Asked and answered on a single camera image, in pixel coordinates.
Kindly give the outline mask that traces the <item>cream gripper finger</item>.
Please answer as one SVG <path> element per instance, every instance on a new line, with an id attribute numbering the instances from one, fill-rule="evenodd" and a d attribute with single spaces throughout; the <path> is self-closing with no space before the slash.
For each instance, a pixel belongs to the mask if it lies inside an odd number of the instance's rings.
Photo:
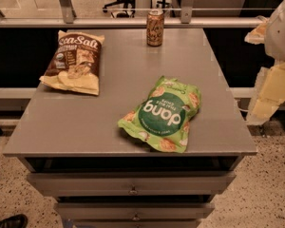
<path id="1" fill-rule="evenodd" d="M 264 43 L 267 23 L 269 19 L 264 16 L 258 16 L 258 19 L 261 21 L 261 23 L 256 28 L 247 33 L 244 38 L 244 41 L 246 43 L 253 45 L 259 45 Z"/>
<path id="2" fill-rule="evenodd" d="M 248 106 L 248 125 L 268 122 L 285 102 L 285 62 L 263 67 L 256 76 L 255 90 Z"/>

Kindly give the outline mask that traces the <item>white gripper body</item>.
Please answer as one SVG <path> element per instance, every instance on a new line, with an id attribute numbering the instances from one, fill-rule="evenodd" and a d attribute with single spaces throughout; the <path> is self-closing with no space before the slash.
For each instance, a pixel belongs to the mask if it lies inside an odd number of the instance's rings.
<path id="1" fill-rule="evenodd" d="M 269 18 L 264 37 L 265 52 L 278 61 L 285 61 L 285 0 Z"/>

